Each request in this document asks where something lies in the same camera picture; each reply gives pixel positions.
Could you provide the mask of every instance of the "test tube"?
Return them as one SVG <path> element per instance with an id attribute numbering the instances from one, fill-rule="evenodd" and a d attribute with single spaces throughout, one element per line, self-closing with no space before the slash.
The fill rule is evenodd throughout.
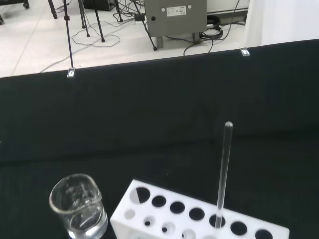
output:
<path id="1" fill-rule="evenodd" d="M 216 224 L 215 224 L 215 228 L 217 229 L 221 228 L 222 219 L 223 219 L 225 189 L 226 189 L 227 171 L 228 171 L 228 162 L 229 162 L 232 134 L 233 134 L 233 123 L 227 122 L 224 128 L 224 143 L 223 143 L 223 152 L 222 152 L 221 165 L 220 165 Z"/>

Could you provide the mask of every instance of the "label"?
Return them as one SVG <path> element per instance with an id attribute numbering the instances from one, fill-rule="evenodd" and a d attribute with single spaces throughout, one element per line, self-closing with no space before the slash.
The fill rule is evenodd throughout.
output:
<path id="1" fill-rule="evenodd" d="M 167 16 L 181 16 L 186 15 L 186 6 L 174 6 L 174 7 L 168 7 L 167 10 Z"/>

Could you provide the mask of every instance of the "beaker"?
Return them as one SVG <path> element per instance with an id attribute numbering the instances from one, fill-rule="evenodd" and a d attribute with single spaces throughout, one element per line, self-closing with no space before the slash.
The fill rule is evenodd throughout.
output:
<path id="1" fill-rule="evenodd" d="M 54 186 L 49 203 L 72 239 L 99 239 L 108 225 L 101 200 L 101 192 L 90 176 L 73 174 Z"/>

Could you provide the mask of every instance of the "floor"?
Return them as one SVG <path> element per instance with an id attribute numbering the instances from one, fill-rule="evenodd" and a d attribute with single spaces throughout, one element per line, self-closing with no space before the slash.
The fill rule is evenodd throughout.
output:
<path id="1" fill-rule="evenodd" d="M 58 71 L 70 68 L 68 40 L 64 13 L 58 13 L 58 19 L 54 19 L 47 0 L 29 0 L 30 9 L 24 9 L 22 4 L 0 6 L 0 14 L 5 24 L 0 26 L 0 77 L 34 74 L 55 62 L 64 61 L 51 66 L 45 71 Z M 54 0 L 56 8 L 62 5 L 60 0 Z M 85 10 L 90 24 L 96 23 L 95 13 Z M 112 12 L 100 11 L 101 21 L 118 25 Z M 68 6 L 70 16 L 70 34 L 75 35 L 82 30 L 78 1 L 73 0 Z M 184 49 L 190 45 L 188 42 L 164 39 L 164 48 L 153 51 L 151 42 L 141 22 L 129 22 L 125 25 L 114 27 L 102 22 L 102 29 L 106 36 L 106 42 L 102 43 L 99 36 L 89 29 L 91 37 L 86 37 L 82 31 L 74 37 L 76 42 L 89 44 L 96 42 L 97 46 L 112 47 L 88 47 L 75 44 L 71 41 L 73 61 L 76 68 L 135 62 L 167 57 L 182 56 Z M 229 26 L 223 27 L 224 34 Z M 222 42 L 216 41 L 211 52 L 238 49 L 242 46 L 244 26 L 234 25 L 229 36 Z M 200 54 L 208 52 L 211 43 L 207 42 L 190 48 L 186 54 Z"/>

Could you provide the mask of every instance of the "gray box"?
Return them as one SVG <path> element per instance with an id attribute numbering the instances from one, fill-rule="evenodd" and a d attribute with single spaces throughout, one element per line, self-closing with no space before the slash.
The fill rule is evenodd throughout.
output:
<path id="1" fill-rule="evenodd" d="M 207 0 L 144 0 L 144 4 L 151 36 L 207 30 Z"/>

